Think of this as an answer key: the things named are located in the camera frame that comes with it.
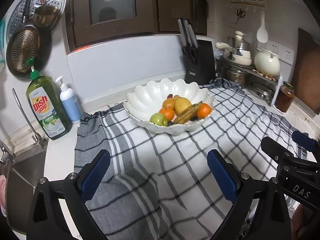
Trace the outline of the large orange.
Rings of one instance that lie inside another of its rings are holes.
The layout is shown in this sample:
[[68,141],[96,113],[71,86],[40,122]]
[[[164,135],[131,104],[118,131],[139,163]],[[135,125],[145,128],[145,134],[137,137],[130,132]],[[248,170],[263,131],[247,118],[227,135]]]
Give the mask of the large orange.
[[212,109],[210,105],[202,103],[196,112],[196,116],[198,119],[204,119],[211,113],[211,111]]

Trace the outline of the overripe banana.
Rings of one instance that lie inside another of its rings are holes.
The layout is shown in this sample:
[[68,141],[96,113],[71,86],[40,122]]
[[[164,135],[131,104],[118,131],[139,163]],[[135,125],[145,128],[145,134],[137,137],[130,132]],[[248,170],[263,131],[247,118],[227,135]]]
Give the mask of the overripe banana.
[[188,122],[197,112],[197,110],[202,105],[202,101],[200,101],[197,104],[193,104],[190,107],[188,107],[186,110],[184,110],[174,121],[173,124],[185,124]]

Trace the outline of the green apple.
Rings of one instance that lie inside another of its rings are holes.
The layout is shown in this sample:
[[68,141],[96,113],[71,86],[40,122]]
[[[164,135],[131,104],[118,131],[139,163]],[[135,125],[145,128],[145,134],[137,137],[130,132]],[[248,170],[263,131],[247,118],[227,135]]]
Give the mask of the green apple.
[[163,113],[155,113],[150,117],[150,122],[158,126],[167,127],[168,121]]

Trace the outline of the metal pot rack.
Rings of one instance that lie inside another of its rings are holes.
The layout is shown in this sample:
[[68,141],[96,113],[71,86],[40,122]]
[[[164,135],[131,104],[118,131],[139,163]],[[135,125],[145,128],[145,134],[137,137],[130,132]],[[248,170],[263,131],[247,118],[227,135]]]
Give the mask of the metal pot rack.
[[220,66],[221,64],[230,65],[249,74],[249,82],[247,88],[249,92],[255,95],[257,98],[266,101],[270,106],[274,106],[276,101],[278,92],[280,90],[281,85],[283,84],[283,78],[280,77],[272,77],[265,75],[258,70],[256,70],[253,66],[244,67],[237,64],[230,63],[225,59],[218,58],[216,65],[216,71],[220,74]]

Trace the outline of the cream ceramic pot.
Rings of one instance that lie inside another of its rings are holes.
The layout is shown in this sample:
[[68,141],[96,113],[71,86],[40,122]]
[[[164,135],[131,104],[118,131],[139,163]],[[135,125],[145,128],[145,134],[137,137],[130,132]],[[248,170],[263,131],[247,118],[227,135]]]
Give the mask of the cream ceramic pot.
[[254,65],[259,72],[265,75],[278,77],[280,74],[280,57],[263,48],[257,48]]

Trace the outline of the dark plum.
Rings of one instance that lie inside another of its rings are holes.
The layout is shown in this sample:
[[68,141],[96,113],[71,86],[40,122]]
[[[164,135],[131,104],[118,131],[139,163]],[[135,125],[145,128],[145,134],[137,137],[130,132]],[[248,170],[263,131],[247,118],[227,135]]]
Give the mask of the dark plum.
[[197,121],[197,120],[198,120],[197,115],[194,115],[194,116],[190,119],[190,121]]

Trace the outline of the checkered grey white cloth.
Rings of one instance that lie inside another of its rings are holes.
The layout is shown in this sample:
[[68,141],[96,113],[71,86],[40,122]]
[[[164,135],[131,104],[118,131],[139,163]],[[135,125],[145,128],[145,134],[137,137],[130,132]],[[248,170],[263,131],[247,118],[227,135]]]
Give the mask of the checkered grey white cloth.
[[295,128],[282,116],[254,103],[236,83],[208,85],[216,98],[213,115],[180,135],[154,134],[137,126],[122,105],[85,115],[78,128],[74,169],[100,150],[110,166],[87,209],[108,239],[209,239],[231,203],[208,165],[218,150],[237,170],[254,179],[276,175],[276,163],[260,147],[271,137],[295,156],[306,150],[292,141]]

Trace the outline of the white rice spoon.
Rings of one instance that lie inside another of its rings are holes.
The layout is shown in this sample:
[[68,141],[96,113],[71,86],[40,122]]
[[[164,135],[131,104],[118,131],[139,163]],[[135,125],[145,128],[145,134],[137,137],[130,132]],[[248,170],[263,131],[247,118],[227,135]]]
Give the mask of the white rice spoon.
[[260,15],[260,27],[257,31],[257,40],[261,43],[267,43],[268,32],[265,26],[265,13],[262,11]]

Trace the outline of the yellow lemon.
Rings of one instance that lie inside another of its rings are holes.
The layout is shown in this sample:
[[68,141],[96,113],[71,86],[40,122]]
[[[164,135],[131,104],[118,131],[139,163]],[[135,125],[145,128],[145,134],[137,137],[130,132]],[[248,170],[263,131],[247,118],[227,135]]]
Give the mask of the yellow lemon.
[[191,106],[191,102],[187,98],[179,97],[175,101],[175,113],[181,115],[186,109]]

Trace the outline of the small mandarin orange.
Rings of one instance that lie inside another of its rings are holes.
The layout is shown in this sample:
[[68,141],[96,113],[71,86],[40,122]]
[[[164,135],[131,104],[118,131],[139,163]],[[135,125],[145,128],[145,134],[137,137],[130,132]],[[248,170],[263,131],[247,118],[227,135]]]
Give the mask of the small mandarin orange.
[[175,111],[170,107],[163,107],[159,110],[159,113],[162,113],[167,121],[172,121],[175,117]]

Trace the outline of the green dish soap bottle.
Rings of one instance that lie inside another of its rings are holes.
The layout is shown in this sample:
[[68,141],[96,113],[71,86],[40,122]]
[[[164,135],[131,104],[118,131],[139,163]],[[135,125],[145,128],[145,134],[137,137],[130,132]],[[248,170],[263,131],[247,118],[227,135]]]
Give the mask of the green dish soap bottle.
[[26,61],[27,66],[31,68],[31,82],[26,97],[47,137],[56,140],[71,130],[72,123],[57,95],[52,78],[40,75],[34,68],[34,61],[33,57]]

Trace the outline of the blue pump bottle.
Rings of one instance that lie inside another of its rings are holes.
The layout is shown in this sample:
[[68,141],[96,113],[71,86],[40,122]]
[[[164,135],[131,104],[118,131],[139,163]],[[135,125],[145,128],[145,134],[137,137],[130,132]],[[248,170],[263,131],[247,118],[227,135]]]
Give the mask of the blue pump bottle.
[[58,77],[55,82],[60,83],[61,93],[59,97],[69,119],[73,124],[79,124],[83,112],[75,91],[63,81],[63,76]]

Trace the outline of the hanging colander pan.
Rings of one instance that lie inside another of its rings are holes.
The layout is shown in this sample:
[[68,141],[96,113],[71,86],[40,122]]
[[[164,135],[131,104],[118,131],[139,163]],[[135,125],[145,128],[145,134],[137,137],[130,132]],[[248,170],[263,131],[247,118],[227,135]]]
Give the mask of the hanging colander pan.
[[38,57],[41,44],[39,32],[29,19],[30,3],[31,0],[26,0],[22,25],[11,36],[6,52],[9,71],[21,80],[29,77],[30,65],[27,61]]

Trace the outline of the hanging brass bowl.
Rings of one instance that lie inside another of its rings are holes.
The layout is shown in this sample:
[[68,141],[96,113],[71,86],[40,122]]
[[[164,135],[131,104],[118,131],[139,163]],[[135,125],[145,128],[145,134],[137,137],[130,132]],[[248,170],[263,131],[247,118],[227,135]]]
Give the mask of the hanging brass bowl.
[[46,5],[46,0],[40,0],[41,6],[36,8],[33,23],[37,28],[53,29],[59,18],[60,9],[56,6]]

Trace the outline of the dark wooden cabinet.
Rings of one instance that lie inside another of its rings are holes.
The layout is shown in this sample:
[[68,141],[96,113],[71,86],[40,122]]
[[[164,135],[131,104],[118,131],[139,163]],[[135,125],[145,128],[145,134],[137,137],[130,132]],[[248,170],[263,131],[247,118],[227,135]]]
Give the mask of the dark wooden cabinet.
[[207,33],[206,0],[67,0],[69,51],[122,37],[178,33],[178,19]]

